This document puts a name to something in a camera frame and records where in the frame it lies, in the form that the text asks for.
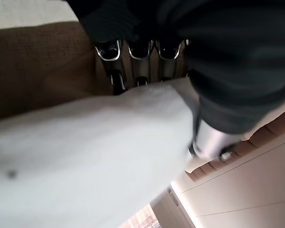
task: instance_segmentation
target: brown fabric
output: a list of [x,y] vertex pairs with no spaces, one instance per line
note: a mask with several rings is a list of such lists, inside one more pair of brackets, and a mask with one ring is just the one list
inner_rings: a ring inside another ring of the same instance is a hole
[[[128,87],[133,87],[130,56],[123,44]],[[177,60],[177,77],[184,71]],[[152,81],[158,56],[151,55]],[[111,95],[102,63],[79,22],[0,30],[0,119],[91,95]]]
[[0,118],[30,110],[44,78],[90,52],[78,22],[0,30]]

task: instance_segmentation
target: white towel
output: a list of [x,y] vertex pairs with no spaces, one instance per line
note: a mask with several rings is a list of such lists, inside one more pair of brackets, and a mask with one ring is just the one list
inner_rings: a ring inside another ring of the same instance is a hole
[[184,171],[192,107],[161,84],[0,122],[0,228],[116,228]]

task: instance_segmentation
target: dark spot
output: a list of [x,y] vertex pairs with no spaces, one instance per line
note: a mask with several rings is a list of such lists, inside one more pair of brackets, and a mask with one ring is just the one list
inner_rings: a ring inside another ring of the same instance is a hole
[[10,170],[10,171],[8,171],[7,176],[9,179],[15,179],[17,177],[17,171],[16,170]]

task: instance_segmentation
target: beige wall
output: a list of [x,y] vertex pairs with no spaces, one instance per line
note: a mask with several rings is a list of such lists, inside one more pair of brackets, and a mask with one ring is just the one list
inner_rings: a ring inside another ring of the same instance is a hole
[[285,228],[285,135],[178,196],[197,228]]
[[150,205],[161,228],[195,228],[173,191],[165,191]]
[[61,0],[0,0],[0,29],[77,21]]

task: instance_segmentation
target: silver cylinder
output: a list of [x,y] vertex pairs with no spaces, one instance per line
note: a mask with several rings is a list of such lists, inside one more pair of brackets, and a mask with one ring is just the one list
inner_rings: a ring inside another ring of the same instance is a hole
[[220,132],[201,120],[193,149],[201,159],[212,160],[218,158],[224,148],[239,142],[241,136]]

